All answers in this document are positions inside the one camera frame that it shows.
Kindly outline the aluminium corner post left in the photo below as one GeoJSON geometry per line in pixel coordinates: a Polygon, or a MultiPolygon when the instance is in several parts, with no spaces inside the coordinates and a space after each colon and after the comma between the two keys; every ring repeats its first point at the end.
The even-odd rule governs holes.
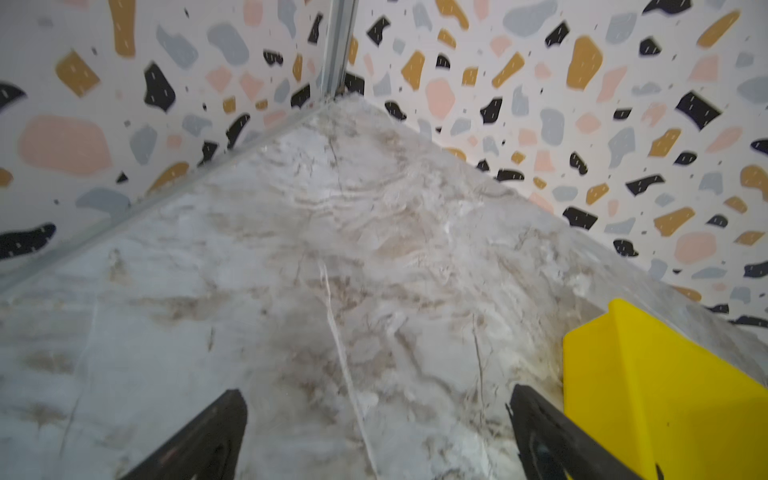
{"type": "Polygon", "coordinates": [[[357,0],[333,0],[326,20],[326,40],[322,83],[319,92],[324,100],[330,100],[344,92],[349,45],[351,42],[357,0]]]}

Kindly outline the yellow plastic bin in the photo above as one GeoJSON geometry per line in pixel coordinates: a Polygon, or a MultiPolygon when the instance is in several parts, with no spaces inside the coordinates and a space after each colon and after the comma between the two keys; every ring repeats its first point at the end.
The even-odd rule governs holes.
{"type": "Polygon", "coordinates": [[[644,479],[764,479],[767,390],[630,303],[563,340],[566,416],[644,479]]]}

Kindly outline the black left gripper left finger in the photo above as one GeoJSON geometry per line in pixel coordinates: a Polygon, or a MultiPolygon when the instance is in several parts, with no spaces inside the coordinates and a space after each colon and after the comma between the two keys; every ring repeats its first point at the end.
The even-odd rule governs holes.
{"type": "Polygon", "coordinates": [[[124,477],[232,479],[247,419],[241,392],[227,390],[124,477]]]}

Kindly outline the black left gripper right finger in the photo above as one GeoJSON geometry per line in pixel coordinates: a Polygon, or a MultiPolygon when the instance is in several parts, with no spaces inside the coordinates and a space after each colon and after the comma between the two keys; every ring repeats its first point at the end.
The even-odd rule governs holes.
{"type": "Polygon", "coordinates": [[[518,384],[506,405],[528,479],[636,479],[534,388],[518,384]]]}

